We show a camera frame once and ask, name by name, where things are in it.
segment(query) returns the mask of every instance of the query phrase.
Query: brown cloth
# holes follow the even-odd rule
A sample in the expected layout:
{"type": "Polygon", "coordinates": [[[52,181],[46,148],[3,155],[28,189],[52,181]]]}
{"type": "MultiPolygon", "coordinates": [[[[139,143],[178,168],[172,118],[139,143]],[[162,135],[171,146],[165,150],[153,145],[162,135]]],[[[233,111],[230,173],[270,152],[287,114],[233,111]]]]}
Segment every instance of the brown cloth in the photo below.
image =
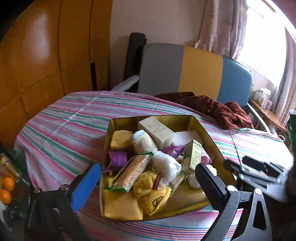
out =
{"type": "Polygon", "coordinates": [[[159,94],[155,97],[189,107],[210,116],[216,119],[224,130],[245,127],[254,128],[246,112],[235,101],[221,104],[205,95],[195,96],[193,92],[159,94]]]}

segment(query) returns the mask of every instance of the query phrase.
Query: chair backrest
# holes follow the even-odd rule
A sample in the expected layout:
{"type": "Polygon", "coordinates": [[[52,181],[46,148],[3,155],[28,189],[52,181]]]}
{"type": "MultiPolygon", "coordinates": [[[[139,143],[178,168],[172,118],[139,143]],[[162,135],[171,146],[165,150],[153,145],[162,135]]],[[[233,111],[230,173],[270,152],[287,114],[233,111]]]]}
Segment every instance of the chair backrest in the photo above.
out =
{"type": "Polygon", "coordinates": [[[139,93],[157,95],[190,91],[221,103],[248,103],[252,76],[241,64],[220,55],[175,44],[146,44],[139,93]]]}

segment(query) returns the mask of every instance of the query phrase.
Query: table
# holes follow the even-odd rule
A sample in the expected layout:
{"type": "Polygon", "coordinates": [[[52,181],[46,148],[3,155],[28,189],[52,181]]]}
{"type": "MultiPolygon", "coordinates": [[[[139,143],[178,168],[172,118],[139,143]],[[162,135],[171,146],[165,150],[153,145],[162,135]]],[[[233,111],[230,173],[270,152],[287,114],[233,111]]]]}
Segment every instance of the table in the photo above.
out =
{"type": "MultiPolygon", "coordinates": [[[[70,184],[93,161],[102,161],[110,119],[171,114],[193,115],[227,159],[238,163],[243,156],[250,156],[284,167],[293,164],[285,144],[265,131],[222,130],[216,120],[190,108],[144,94],[110,91],[76,92],[57,100],[24,126],[15,147],[25,153],[32,185],[43,191],[56,190],[70,184]]],[[[99,194],[96,187],[77,212],[96,240],[196,241],[218,216],[217,211],[205,208],[170,218],[118,222],[101,216],[99,194]]],[[[225,240],[231,239],[241,212],[237,212],[225,240]]]]}
{"type": "Polygon", "coordinates": [[[267,125],[272,125],[275,126],[276,128],[278,128],[280,131],[287,133],[288,130],[286,129],[285,125],[280,122],[280,120],[270,111],[270,110],[266,110],[264,108],[261,107],[261,105],[253,100],[253,99],[249,99],[249,103],[256,108],[256,110],[259,111],[259,113],[263,116],[263,120],[267,125]]]}

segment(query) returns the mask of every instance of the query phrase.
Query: window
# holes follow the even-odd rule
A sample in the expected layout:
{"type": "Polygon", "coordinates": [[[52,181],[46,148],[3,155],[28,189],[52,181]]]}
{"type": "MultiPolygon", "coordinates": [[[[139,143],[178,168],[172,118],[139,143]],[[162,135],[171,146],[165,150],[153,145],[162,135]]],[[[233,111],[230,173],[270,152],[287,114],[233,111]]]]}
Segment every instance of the window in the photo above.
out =
{"type": "Polygon", "coordinates": [[[247,0],[247,26],[238,61],[279,86],[286,62],[286,33],[277,13],[260,0],[247,0]]]}

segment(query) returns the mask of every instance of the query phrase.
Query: small green box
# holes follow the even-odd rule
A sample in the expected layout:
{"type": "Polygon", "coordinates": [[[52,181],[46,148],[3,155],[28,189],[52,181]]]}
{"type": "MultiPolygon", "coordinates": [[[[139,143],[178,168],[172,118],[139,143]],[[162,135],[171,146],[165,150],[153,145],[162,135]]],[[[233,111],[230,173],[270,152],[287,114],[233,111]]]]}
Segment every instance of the small green box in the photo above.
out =
{"type": "Polygon", "coordinates": [[[200,163],[202,153],[202,144],[193,140],[185,145],[184,160],[182,163],[182,171],[187,174],[194,174],[195,167],[200,163]]]}

